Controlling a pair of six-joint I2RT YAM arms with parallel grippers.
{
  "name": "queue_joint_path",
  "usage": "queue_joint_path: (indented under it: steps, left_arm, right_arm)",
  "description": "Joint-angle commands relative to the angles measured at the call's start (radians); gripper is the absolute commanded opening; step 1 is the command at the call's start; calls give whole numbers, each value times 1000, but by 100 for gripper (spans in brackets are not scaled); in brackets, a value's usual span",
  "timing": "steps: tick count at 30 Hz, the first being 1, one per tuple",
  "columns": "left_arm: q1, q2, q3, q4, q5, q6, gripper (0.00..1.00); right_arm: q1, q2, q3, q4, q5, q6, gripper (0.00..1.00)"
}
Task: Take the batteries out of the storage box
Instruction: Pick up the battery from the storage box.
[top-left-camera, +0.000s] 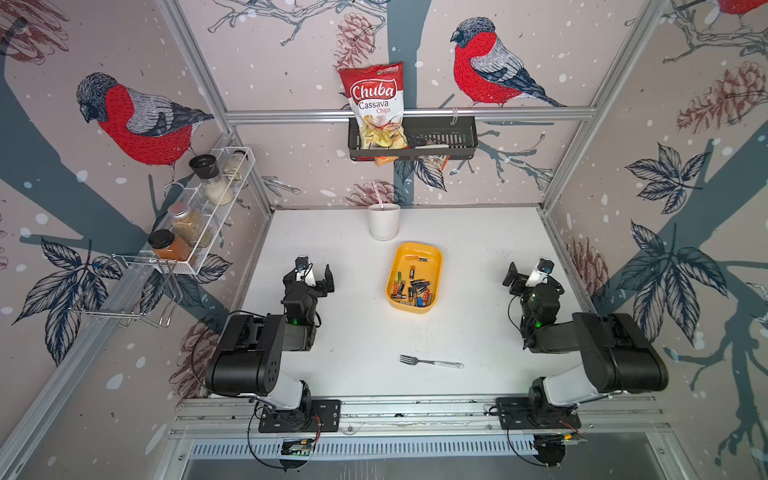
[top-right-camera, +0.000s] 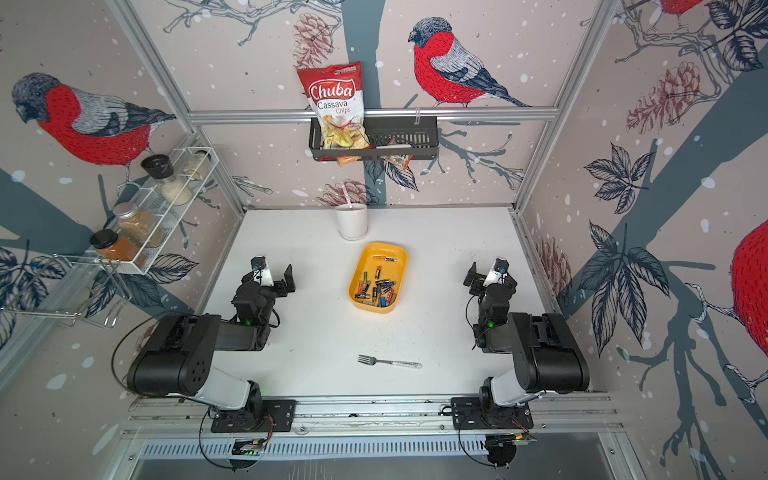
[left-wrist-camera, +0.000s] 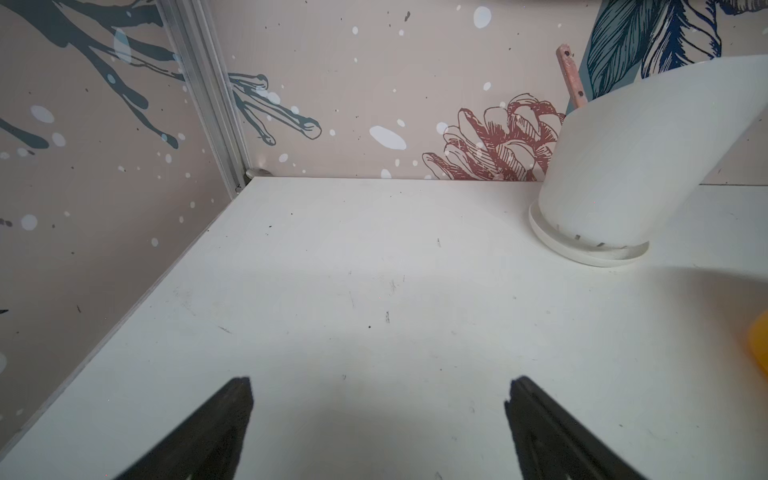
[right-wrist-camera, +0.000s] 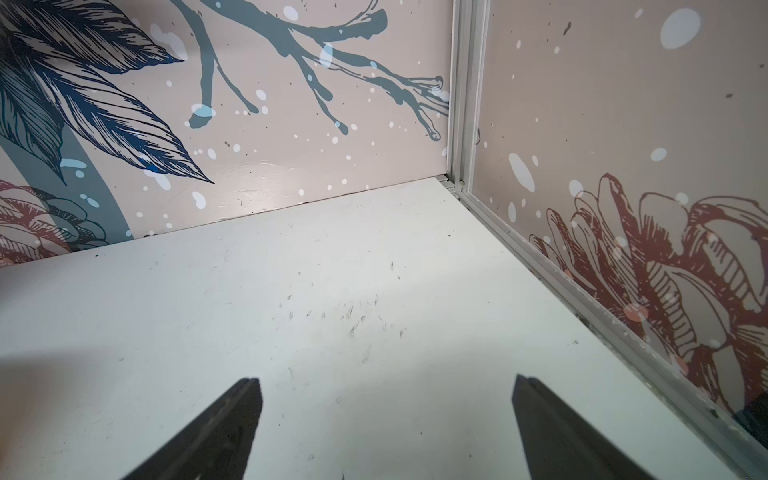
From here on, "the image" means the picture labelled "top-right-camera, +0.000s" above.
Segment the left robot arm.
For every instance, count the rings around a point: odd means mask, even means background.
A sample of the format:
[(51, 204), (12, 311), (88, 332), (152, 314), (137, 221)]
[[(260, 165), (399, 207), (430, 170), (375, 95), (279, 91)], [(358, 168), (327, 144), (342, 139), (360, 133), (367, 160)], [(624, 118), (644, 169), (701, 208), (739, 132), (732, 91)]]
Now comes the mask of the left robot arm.
[(213, 356), (217, 351), (263, 350), (281, 323), (276, 300), (295, 290), (291, 267), (274, 279), (264, 256), (252, 258), (251, 271), (232, 299), (235, 315), (164, 315), (128, 369), (128, 389), (145, 397), (187, 398), (221, 412), (262, 418), (265, 408), (258, 384), (214, 366)]

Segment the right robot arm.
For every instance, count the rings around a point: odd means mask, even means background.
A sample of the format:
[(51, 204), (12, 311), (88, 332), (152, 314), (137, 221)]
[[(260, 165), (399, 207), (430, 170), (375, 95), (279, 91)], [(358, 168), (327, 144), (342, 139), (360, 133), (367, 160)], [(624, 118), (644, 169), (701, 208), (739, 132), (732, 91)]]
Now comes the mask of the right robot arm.
[(521, 407), (546, 393), (589, 389), (587, 362), (564, 317), (510, 310), (517, 281), (506, 259), (496, 259), (486, 274), (472, 264), (463, 285), (478, 307), (478, 319), (470, 325), (474, 346), (486, 354), (508, 355), (512, 361), (508, 372), (487, 378), (480, 387), (482, 413)]

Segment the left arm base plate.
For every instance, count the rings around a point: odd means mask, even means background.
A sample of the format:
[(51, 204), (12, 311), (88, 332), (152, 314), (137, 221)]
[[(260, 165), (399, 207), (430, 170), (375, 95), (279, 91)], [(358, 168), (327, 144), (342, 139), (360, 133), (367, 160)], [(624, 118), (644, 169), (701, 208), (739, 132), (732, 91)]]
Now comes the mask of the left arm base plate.
[(261, 400), (259, 409), (246, 406), (240, 410), (223, 410), (214, 415), (212, 433), (286, 433), (290, 432), (297, 401), (294, 399)]

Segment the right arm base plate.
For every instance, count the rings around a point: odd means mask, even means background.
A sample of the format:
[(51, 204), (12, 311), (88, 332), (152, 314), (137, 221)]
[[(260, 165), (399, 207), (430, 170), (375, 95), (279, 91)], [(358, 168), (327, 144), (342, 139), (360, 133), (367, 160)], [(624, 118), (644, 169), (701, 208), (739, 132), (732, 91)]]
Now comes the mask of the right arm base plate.
[(450, 416), (455, 430), (521, 430), (534, 427), (527, 404), (515, 407), (483, 407), (478, 396), (452, 397)]

